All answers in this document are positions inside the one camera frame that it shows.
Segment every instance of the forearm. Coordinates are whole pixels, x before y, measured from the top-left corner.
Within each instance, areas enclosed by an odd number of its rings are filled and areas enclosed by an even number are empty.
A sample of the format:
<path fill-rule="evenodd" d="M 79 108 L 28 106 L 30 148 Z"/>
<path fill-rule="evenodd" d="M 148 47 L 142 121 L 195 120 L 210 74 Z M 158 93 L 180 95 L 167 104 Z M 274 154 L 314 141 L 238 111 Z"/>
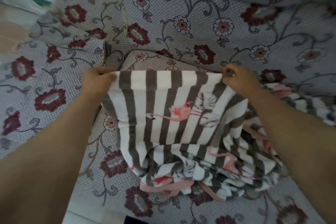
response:
<path fill-rule="evenodd" d="M 260 90 L 250 99 L 271 145 L 326 220 L 335 220 L 336 129 Z"/>
<path fill-rule="evenodd" d="M 61 223 L 98 106 L 96 100 L 79 96 L 48 127 L 2 160 L 0 173 L 6 175 L 0 188 L 7 188 L 0 192 L 2 216 L 8 213 L 13 223 L 25 223 L 27 216 L 39 223 Z"/>

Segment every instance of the hand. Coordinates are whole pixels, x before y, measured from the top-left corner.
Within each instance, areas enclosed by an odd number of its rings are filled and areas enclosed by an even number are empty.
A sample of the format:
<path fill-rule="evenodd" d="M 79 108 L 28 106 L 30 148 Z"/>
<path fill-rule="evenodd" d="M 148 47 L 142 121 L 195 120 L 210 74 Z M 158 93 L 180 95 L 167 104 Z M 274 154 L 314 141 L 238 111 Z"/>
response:
<path fill-rule="evenodd" d="M 81 96 L 101 102 L 107 95 L 111 83 L 116 80 L 116 76 L 111 73 L 115 71 L 109 67 L 87 68 L 82 73 Z"/>
<path fill-rule="evenodd" d="M 239 67 L 230 63 L 224 68 L 223 73 L 230 72 L 233 72 L 234 75 L 232 77 L 223 77 L 223 82 L 237 94 L 250 99 L 253 94 L 262 89 L 257 76 L 246 67 Z"/>

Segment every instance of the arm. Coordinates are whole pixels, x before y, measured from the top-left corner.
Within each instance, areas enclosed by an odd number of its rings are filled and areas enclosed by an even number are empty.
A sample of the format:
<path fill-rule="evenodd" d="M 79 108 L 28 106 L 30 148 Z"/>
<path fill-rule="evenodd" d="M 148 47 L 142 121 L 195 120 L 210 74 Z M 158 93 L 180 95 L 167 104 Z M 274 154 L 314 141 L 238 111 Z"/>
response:
<path fill-rule="evenodd" d="M 0 162 L 0 216 L 4 223 L 62 223 L 95 113 L 115 80 L 108 73 L 111 71 L 87 69 L 79 97 Z"/>
<path fill-rule="evenodd" d="M 256 76 L 244 67 L 229 64 L 234 77 L 223 82 L 249 99 L 267 137 L 287 165 L 291 177 L 325 218 L 336 221 L 336 129 L 312 115 L 295 110 L 262 89 Z"/>

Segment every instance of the flamingo print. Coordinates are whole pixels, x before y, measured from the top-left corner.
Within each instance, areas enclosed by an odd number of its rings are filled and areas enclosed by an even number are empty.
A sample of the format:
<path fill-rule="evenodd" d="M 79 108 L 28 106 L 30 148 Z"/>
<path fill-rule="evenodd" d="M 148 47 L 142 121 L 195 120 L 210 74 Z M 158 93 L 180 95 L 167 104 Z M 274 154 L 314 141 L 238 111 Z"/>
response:
<path fill-rule="evenodd" d="M 226 153 L 221 153 L 221 154 L 213 154 L 211 153 L 211 148 L 212 147 L 207 147 L 207 153 L 212 156 L 212 157 L 229 157 L 229 161 L 226 163 L 226 165 L 223 166 L 223 168 L 227 171 L 233 172 L 234 174 L 238 175 L 239 171 L 238 169 L 235 167 L 235 162 L 237 160 L 237 157 L 234 156 L 233 154 L 226 152 Z"/>
<path fill-rule="evenodd" d="M 195 113 L 191 113 L 192 112 L 191 107 L 190 107 L 191 103 L 193 103 L 193 101 L 187 102 L 181 107 L 172 106 L 171 108 L 169 108 L 170 113 L 178 116 L 177 118 L 173 118 L 173 117 L 169 117 L 169 116 L 163 116 L 163 115 L 154 114 L 154 113 L 146 113 L 146 116 L 149 119 L 152 119 L 152 120 L 154 120 L 155 119 L 154 116 L 156 116 L 156 117 L 161 117 L 163 119 L 167 119 L 167 120 L 171 120 L 171 121 L 187 120 L 190 115 L 200 116 L 201 112 L 193 111 Z"/>

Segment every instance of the dark object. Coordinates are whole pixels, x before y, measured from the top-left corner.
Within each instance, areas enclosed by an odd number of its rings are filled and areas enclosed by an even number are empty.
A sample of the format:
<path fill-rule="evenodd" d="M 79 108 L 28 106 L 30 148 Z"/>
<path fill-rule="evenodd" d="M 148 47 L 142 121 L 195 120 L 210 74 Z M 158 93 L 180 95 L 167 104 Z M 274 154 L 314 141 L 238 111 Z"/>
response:
<path fill-rule="evenodd" d="M 126 216 L 124 224 L 148 224 L 148 223 Z"/>

